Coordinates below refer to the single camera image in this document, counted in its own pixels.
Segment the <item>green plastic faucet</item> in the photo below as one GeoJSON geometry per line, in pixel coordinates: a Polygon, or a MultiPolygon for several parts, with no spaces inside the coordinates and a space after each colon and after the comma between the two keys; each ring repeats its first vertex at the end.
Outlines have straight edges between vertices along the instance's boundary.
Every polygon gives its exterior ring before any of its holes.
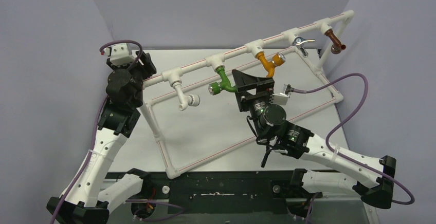
{"type": "Polygon", "coordinates": [[[209,84],[208,90],[212,96],[220,94],[223,90],[231,93],[237,92],[237,88],[231,85],[231,82],[226,75],[224,66],[218,67],[215,72],[219,75],[221,81],[209,84]]]}

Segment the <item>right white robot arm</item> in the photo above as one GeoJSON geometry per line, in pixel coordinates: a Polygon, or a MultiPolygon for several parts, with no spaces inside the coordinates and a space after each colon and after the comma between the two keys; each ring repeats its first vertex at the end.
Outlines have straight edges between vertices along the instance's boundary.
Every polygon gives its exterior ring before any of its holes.
{"type": "Polygon", "coordinates": [[[317,177],[308,170],[295,170],[289,182],[290,192],[297,197],[305,193],[344,190],[379,209],[393,204],[396,159],[361,155],[335,145],[328,138],[291,123],[281,104],[273,101],[274,79],[255,77],[233,70],[235,97],[241,112],[247,112],[247,123],[258,145],[266,148],[261,166],[272,152],[295,159],[312,161],[333,170],[331,176],[317,177]]]}

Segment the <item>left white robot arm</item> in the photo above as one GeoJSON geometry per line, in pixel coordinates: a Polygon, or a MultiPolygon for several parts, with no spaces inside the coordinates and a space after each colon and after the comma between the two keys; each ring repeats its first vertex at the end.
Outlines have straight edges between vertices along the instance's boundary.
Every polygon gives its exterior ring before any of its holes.
{"type": "Polygon", "coordinates": [[[118,182],[102,189],[116,155],[140,117],[143,82],[157,72],[149,53],[139,52],[126,60],[115,60],[114,55],[106,61],[112,72],[91,148],[69,186],[47,203],[51,223],[107,223],[110,214],[130,197],[151,194],[150,174],[138,169],[127,171],[118,182]]]}

